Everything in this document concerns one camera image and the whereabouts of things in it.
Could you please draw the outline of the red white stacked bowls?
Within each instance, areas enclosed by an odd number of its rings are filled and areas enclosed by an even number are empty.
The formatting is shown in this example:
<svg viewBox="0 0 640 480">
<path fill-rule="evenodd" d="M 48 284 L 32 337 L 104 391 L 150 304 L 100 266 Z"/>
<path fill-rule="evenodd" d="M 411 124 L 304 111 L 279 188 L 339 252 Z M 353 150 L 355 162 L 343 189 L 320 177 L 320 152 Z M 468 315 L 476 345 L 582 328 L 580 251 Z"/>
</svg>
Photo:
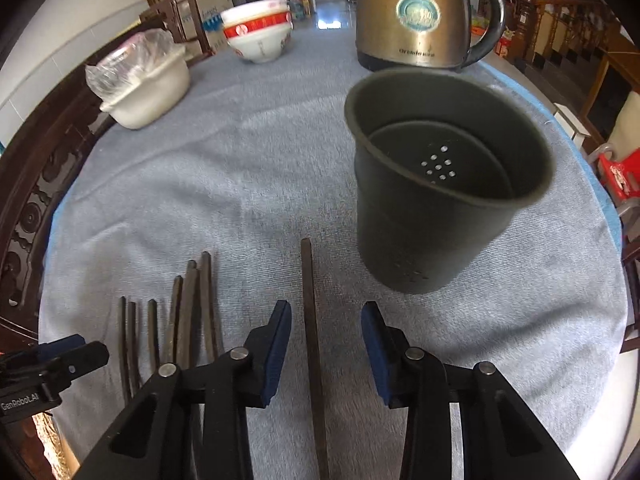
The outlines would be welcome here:
<svg viewBox="0 0 640 480">
<path fill-rule="evenodd" d="M 259 0 L 221 12 L 222 32 L 230 49 L 254 64 L 280 58 L 291 39 L 293 18 L 288 0 Z"/>
</svg>

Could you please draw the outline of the dark chopstick single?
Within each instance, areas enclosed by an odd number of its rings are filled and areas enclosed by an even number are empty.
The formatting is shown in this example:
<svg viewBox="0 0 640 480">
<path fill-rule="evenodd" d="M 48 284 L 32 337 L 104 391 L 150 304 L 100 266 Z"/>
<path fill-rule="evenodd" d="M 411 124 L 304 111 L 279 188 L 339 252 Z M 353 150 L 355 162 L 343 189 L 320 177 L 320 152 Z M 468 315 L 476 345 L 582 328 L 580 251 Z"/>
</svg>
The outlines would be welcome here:
<svg viewBox="0 0 640 480">
<path fill-rule="evenodd" d="M 329 459 L 328 449 L 326 448 L 326 413 L 324 412 L 317 308 L 316 297 L 314 296 L 314 262 L 312 261 L 311 241 L 308 237 L 300 241 L 300 258 L 302 258 L 304 323 L 311 418 L 312 426 L 314 427 L 314 447 L 316 448 L 319 478 L 329 479 Z"/>
</svg>

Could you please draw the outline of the bronze electric kettle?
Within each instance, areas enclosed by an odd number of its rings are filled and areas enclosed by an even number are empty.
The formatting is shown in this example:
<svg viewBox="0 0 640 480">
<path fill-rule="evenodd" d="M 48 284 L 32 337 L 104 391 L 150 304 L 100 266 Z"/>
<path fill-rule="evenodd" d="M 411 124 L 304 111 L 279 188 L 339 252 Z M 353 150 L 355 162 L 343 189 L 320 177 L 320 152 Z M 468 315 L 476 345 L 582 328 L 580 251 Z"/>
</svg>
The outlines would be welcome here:
<svg viewBox="0 0 640 480">
<path fill-rule="evenodd" d="M 488 55 L 506 28 L 506 3 L 488 0 L 484 35 L 471 42 L 470 0 L 358 0 L 356 49 L 361 66 L 460 70 Z"/>
</svg>

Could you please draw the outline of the dark chopstick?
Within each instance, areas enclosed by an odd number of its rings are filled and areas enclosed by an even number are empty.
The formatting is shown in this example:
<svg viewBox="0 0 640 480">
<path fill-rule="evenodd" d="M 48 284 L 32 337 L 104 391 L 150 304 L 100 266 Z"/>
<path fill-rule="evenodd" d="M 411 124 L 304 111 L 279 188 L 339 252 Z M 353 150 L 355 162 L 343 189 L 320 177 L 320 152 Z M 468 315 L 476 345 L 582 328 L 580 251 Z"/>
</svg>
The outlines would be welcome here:
<svg viewBox="0 0 640 480">
<path fill-rule="evenodd" d="M 190 286 L 190 352 L 189 366 L 194 367 L 200 356 L 201 337 L 201 300 L 200 300 L 200 269 L 195 260 L 188 261 L 188 274 L 191 277 Z"/>
<path fill-rule="evenodd" d="M 217 289 L 214 284 L 213 258 L 209 252 L 201 253 L 200 303 L 206 359 L 208 362 L 214 362 L 220 355 L 221 344 L 219 342 Z"/>
<path fill-rule="evenodd" d="M 131 400 L 131 389 L 127 356 L 126 319 L 127 299 L 124 296 L 121 296 L 118 300 L 118 359 L 122 397 L 124 398 L 124 402 L 128 404 Z"/>
<path fill-rule="evenodd" d="M 191 366 L 193 313 L 198 292 L 198 264 L 190 260 L 186 265 L 179 311 L 176 364 L 183 370 Z"/>
<path fill-rule="evenodd" d="M 146 319 L 148 320 L 148 348 L 151 372 L 155 374 L 160 366 L 160 347 L 158 346 L 158 326 L 157 326 L 157 302 L 155 299 L 148 301 L 146 309 Z"/>
<path fill-rule="evenodd" d="M 175 363 L 176 351 L 177 351 L 177 338 L 178 338 L 178 317 L 180 309 L 181 291 L 182 291 L 183 277 L 177 275 L 172 284 L 172 291 L 169 305 L 169 316 L 166 330 L 166 342 L 165 342 L 165 361 Z"/>
<path fill-rule="evenodd" d="M 127 308 L 127 344 L 129 381 L 132 396 L 134 396 L 140 389 L 137 332 L 137 304 L 133 301 L 129 301 Z"/>
</svg>

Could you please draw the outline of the dark carved wooden sideboard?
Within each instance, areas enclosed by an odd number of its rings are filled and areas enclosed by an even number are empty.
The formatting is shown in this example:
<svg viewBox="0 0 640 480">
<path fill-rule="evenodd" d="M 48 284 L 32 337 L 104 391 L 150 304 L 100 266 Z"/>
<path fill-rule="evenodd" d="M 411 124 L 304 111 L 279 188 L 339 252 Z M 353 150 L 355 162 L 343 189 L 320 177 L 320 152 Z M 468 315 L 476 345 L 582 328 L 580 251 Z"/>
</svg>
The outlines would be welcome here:
<svg viewBox="0 0 640 480">
<path fill-rule="evenodd" d="M 162 28 L 149 18 L 100 47 L 37 105 L 1 156 L 1 351 L 38 342 L 44 257 L 53 215 L 100 136 L 114 119 L 88 88 L 94 65 L 137 32 Z"/>
</svg>

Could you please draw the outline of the dark grey utensil holder cup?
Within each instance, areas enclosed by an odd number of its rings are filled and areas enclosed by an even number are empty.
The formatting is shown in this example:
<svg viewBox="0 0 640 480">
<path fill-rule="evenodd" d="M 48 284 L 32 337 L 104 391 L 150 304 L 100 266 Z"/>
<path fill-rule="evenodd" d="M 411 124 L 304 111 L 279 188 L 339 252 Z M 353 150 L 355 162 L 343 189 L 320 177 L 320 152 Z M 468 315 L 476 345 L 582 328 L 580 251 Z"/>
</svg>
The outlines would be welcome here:
<svg viewBox="0 0 640 480">
<path fill-rule="evenodd" d="M 349 90 L 344 113 L 355 141 L 358 252 L 396 292 L 449 284 L 551 184 L 540 128 L 468 76 L 381 70 Z"/>
</svg>

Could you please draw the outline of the wooden staircase railing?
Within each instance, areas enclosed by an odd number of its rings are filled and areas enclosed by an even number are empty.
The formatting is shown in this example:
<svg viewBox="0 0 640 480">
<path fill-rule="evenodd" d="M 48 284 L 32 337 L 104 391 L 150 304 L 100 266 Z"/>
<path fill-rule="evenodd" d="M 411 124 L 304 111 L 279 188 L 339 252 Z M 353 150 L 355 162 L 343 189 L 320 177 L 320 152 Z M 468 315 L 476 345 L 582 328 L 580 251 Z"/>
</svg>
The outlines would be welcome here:
<svg viewBox="0 0 640 480">
<path fill-rule="evenodd" d="M 578 58 L 590 61 L 608 50 L 620 21 L 601 0 L 510 0 L 515 28 L 506 59 L 541 70 Z"/>
</svg>

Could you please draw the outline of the white pot with plastic bag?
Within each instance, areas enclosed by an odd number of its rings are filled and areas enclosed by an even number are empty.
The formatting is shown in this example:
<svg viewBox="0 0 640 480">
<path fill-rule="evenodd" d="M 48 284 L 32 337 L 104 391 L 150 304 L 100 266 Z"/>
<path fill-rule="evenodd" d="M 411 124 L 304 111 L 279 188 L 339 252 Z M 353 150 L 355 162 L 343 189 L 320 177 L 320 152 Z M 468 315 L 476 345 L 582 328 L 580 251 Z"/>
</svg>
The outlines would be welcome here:
<svg viewBox="0 0 640 480">
<path fill-rule="evenodd" d="M 167 30 L 137 32 L 96 65 L 85 68 L 100 110 L 119 125 L 138 130 L 171 110 L 190 87 L 186 46 Z"/>
</svg>

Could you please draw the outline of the white cardboard appliance box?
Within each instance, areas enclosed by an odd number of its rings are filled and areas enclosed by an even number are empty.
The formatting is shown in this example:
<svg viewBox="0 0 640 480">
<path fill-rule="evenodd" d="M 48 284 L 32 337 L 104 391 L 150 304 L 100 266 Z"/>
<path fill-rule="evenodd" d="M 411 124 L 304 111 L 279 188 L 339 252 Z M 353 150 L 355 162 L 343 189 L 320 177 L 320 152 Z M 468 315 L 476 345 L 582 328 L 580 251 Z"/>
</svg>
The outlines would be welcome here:
<svg viewBox="0 0 640 480">
<path fill-rule="evenodd" d="M 226 37 L 224 36 L 224 25 L 222 24 L 221 13 L 225 10 L 231 9 L 233 6 L 232 0 L 195 0 L 198 5 L 198 12 L 200 12 L 202 27 L 204 34 L 208 40 L 209 47 L 212 49 L 213 54 L 217 54 L 221 50 L 228 47 Z M 194 21 L 191 15 L 190 6 L 188 0 L 181 0 L 178 2 L 178 12 L 182 28 L 186 38 L 190 39 L 188 48 L 192 54 L 199 54 L 202 52 L 200 43 L 198 42 L 198 35 L 195 31 Z"/>
</svg>

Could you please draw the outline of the grey towel table cloth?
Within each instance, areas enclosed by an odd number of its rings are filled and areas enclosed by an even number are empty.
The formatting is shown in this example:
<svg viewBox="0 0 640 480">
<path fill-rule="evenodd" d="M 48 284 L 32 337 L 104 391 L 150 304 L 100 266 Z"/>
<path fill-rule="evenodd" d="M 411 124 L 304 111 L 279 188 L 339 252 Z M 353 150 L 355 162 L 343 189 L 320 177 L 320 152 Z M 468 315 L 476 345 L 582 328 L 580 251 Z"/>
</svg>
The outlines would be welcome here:
<svg viewBox="0 0 640 480">
<path fill-rule="evenodd" d="M 115 349 L 118 298 L 166 304 L 186 263 L 211 252 L 226 348 L 278 300 L 294 312 L 278 392 L 247 415 L 254 474 L 316 478 L 300 313 L 299 243 L 309 238 L 333 478 L 399 474 L 405 415 L 375 391 L 359 322 L 369 300 L 439 359 L 495 363 L 578 476 L 608 478 L 634 394 L 629 370 L 612 384 L 628 313 L 615 209 L 530 93 L 486 63 L 471 75 L 541 126 L 556 171 L 546 196 L 447 287 L 401 295 L 362 265 L 343 107 L 364 70 L 350 30 L 308 28 L 272 63 L 227 52 L 198 64 L 173 110 L 102 136 L 54 215 L 40 339 L 81 334 Z"/>
</svg>

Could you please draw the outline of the red plastic child chair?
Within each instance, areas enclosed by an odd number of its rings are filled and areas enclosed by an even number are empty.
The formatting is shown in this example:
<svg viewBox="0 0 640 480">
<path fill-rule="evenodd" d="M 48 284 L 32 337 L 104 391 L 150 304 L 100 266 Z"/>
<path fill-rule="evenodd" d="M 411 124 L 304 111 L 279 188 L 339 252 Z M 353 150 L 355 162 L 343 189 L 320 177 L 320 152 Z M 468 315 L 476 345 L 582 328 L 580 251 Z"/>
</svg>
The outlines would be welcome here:
<svg viewBox="0 0 640 480">
<path fill-rule="evenodd" d="M 605 154 L 598 156 L 601 182 L 613 192 L 621 202 L 639 198 L 640 150 L 616 162 Z"/>
</svg>

